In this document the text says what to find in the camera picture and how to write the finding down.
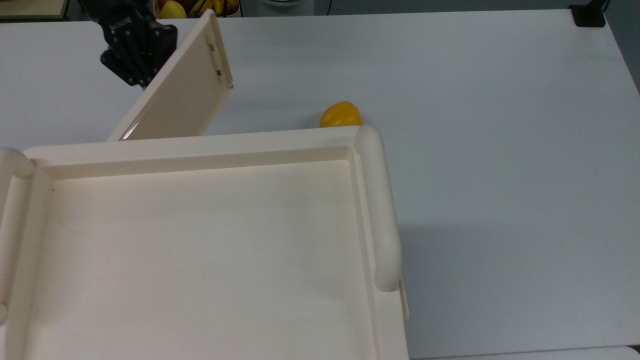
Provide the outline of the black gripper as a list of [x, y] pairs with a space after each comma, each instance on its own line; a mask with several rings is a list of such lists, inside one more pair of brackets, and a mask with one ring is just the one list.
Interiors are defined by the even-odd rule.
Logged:
[[119, 6], [101, 16], [98, 24], [109, 48], [100, 62], [127, 85], [146, 89], [150, 79], [128, 57], [145, 55], [151, 75], [166, 64], [178, 45], [178, 28], [159, 23], [148, 7]]

